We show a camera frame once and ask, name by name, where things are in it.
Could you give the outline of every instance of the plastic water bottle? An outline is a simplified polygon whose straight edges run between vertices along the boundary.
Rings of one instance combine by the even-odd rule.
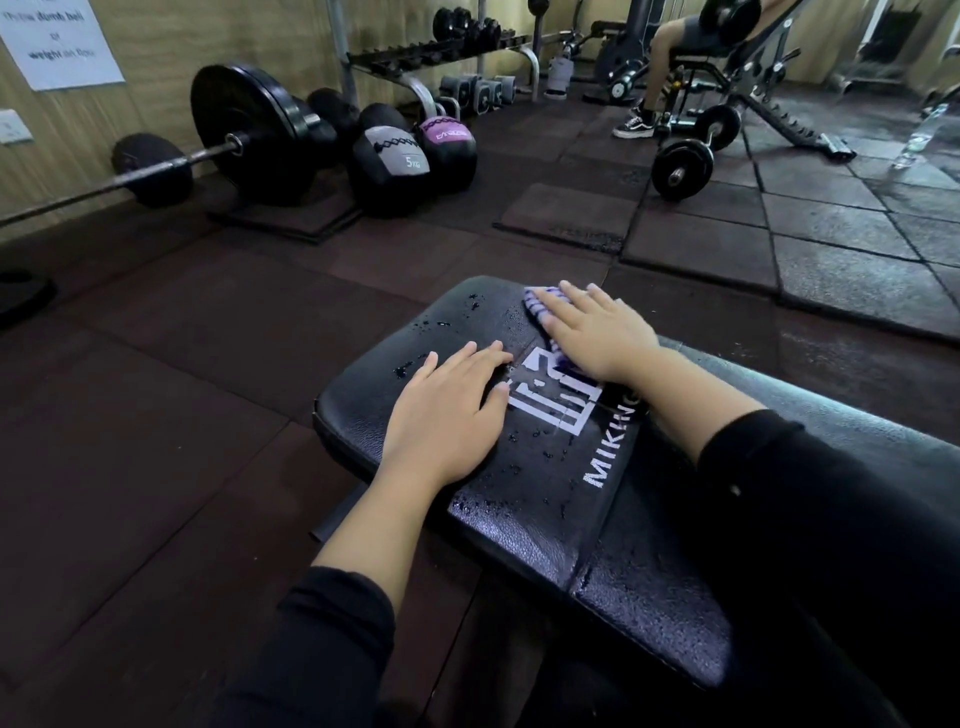
[[[949,104],[941,104],[938,106],[930,112],[930,115],[924,119],[924,122],[919,127],[913,130],[909,141],[904,145],[900,155],[894,160],[894,169],[906,169],[916,163],[920,152],[926,149],[926,145],[930,143],[930,139],[933,138],[937,130],[947,121],[945,114],[947,113],[948,106]]]

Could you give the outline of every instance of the black long-sleeve shirt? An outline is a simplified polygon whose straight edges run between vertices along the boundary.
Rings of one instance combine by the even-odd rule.
[[[948,720],[960,675],[960,526],[769,410],[718,432],[699,470],[737,486],[786,586],[907,719]],[[394,627],[369,579],[310,569],[213,725],[370,725]]]

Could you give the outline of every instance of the barbell sleeve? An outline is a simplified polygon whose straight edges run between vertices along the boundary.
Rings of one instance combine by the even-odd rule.
[[[166,172],[179,169],[180,167],[192,167],[194,164],[199,164],[202,161],[213,159],[219,155],[242,153],[245,143],[246,137],[244,137],[242,134],[229,134],[227,141],[225,141],[223,144],[218,144],[215,147],[201,149],[198,152],[194,152],[193,154],[185,155],[183,157],[167,159],[166,161],[153,164],[149,167],[144,167],[143,169],[125,172],[122,175],[117,175],[104,182],[101,182],[96,187],[91,187],[85,192],[68,195],[66,197],[59,197],[56,200],[48,200],[40,205],[27,207],[26,209],[21,209],[18,212],[14,212],[10,215],[0,217],[0,228],[5,228],[8,225],[13,225],[14,223],[19,223],[23,220],[28,220],[31,217],[37,217],[38,215],[43,215],[47,212],[53,212],[55,209],[60,209],[61,207],[75,205],[83,200],[89,200],[93,197],[98,197],[99,195],[105,195],[108,192],[121,189],[133,182],[146,180],[148,177],[153,177],[154,175],[161,175]]]

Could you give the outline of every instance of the person's left hand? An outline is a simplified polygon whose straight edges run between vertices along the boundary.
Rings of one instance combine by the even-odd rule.
[[[513,358],[499,341],[480,352],[470,341],[441,367],[431,352],[394,405],[380,467],[413,474],[433,495],[470,474],[499,437],[510,396],[500,382],[481,407],[484,387]]]

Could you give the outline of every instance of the wall outlet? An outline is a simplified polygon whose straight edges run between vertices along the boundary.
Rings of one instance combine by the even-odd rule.
[[[0,109],[0,144],[33,141],[34,136],[13,109]]]

